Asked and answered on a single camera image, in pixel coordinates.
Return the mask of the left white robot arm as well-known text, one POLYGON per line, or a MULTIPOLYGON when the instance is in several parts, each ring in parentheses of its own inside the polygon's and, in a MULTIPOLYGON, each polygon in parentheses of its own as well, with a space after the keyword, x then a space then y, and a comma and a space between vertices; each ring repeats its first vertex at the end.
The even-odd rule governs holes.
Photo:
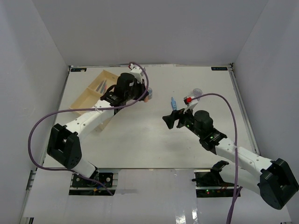
POLYGON ((97 167, 82 157, 81 142, 97 126, 112 118, 130 100, 144 101, 148 96, 143 71, 134 68, 121 73, 116 84, 107 89, 90 111, 65 124, 55 124, 50 133, 47 154, 67 170, 83 176, 88 186, 98 183, 97 167))

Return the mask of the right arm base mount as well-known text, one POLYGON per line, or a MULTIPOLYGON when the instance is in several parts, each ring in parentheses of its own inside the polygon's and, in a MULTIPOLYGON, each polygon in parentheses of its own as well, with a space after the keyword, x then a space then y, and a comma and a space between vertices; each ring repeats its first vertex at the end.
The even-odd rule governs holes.
POLYGON ((192 182, 195 183, 197 198, 225 198, 234 196, 234 183, 225 182, 220 172, 229 165, 227 161, 219 161, 207 171, 194 170, 192 182))

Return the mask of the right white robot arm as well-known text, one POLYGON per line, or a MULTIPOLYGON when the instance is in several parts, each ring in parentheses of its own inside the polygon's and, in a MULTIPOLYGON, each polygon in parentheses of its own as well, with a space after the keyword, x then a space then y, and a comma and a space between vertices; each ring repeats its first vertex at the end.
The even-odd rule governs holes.
POLYGON ((236 147, 231 139, 213 126, 213 119, 207 111, 174 110, 162 119, 169 129, 177 121, 177 128, 186 127, 198 136, 205 150, 224 158, 211 169, 214 185, 237 183, 260 195, 277 210, 281 210, 298 192, 299 184, 285 160, 271 160, 243 147, 236 147))

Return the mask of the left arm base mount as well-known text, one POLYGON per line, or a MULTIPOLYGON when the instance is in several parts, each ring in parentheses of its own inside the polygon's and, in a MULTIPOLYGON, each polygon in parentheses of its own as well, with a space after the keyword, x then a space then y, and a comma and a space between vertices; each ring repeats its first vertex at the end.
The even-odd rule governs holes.
POLYGON ((114 173, 96 171, 92 177, 83 178, 73 174, 69 195, 71 196, 113 196, 116 184, 114 184, 114 173))

